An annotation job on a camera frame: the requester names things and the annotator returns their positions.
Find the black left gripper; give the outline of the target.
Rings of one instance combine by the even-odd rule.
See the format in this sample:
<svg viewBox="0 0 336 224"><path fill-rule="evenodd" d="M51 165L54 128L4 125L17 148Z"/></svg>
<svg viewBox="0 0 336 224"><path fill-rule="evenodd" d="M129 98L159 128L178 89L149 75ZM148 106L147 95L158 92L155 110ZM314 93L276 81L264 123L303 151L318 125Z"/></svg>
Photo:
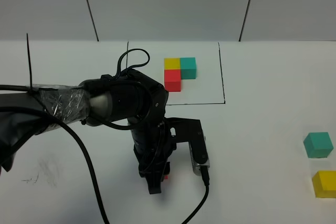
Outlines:
<svg viewBox="0 0 336 224"><path fill-rule="evenodd" d="M167 158L172 153L165 115L153 115L131 130L138 170L145 177L149 194L160 194L164 175L169 174ZM154 174L162 170L162 175Z"/></svg>

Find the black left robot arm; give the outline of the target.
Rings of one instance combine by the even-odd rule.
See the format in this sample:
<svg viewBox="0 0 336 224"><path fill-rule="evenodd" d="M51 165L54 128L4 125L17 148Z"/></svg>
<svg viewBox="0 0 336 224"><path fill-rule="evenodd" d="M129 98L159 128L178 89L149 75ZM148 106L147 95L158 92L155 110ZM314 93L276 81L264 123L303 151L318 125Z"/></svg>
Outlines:
<svg viewBox="0 0 336 224"><path fill-rule="evenodd" d="M168 138L169 93L143 73L127 69L79 86L19 87L1 95L1 168L12 169L16 152L33 135L81 122L131 131L139 174L159 194L175 148Z"/></svg>

